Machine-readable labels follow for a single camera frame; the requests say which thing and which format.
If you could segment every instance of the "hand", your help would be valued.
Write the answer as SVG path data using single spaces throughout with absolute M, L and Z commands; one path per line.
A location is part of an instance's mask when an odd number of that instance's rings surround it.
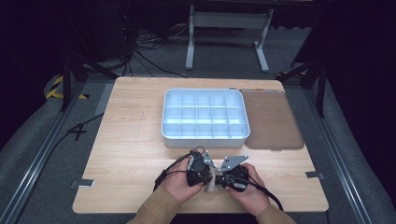
M 168 173 L 168 175 L 161 186 L 169 191 L 180 203 L 185 203 L 192 196 L 201 191 L 203 183 L 190 187 L 187 183 L 187 165 L 189 158 L 184 159 L 180 163 L 176 164 Z
M 264 182 L 257 174 L 256 168 L 254 166 L 250 165 L 249 163 L 244 163 L 242 166 L 248 169 L 248 175 L 251 178 L 256 180 L 259 185 L 265 187 Z M 243 192 L 238 192 L 230 187 L 226 187 L 226 189 L 233 198 L 240 202 L 242 206 L 244 206 L 245 209 L 255 217 L 271 204 L 268 196 L 252 185 L 247 185 L 247 188 Z

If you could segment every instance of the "yellow tape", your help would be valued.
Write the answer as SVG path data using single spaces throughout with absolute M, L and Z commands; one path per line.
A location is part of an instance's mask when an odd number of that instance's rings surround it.
M 63 99 L 64 95 L 61 93 L 56 92 L 56 89 L 58 89 L 60 83 L 64 80 L 64 77 L 62 75 L 59 75 L 55 81 L 52 84 L 52 87 L 49 90 L 49 93 L 47 93 L 47 98 L 59 98 L 59 99 Z M 88 98 L 90 98 L 89 94 L 81 94 L 78 99 L 80 100 L 87 100 Z

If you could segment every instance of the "wooden tabletop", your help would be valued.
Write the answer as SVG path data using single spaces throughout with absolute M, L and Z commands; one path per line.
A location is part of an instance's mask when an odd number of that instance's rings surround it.
M 110 95 L 83 179 L 76 213 L 135 213 L 151 194 L 154 180 L 190 148 L 170 148 L 161 133 L 163 97 L 172 88 L 236 88 L 283 91 L 275 80 L 119 77 Z M 209 148 L 218 166 L 225 156 L 248 155 L 266 187 L 287 212 L 322 212 L 328 203 L 306 146 L 294 150 Z M 179 213 L 245 213 L 225 190 L 204 192 L 183 204 Z

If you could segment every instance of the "brown board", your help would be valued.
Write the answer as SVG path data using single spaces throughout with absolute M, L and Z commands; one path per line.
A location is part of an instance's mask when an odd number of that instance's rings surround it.
M 298 125 L 283 91 L 241 91 L 252 149 L 299 149 L 304 146 Z

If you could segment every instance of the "plastic organizer tray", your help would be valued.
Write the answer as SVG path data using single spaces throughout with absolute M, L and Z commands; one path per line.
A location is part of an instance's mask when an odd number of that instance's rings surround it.
M 233 89 L 171 89 L 162 133 L 168 147 L 241 147 L 250 134 L 243 96 Z

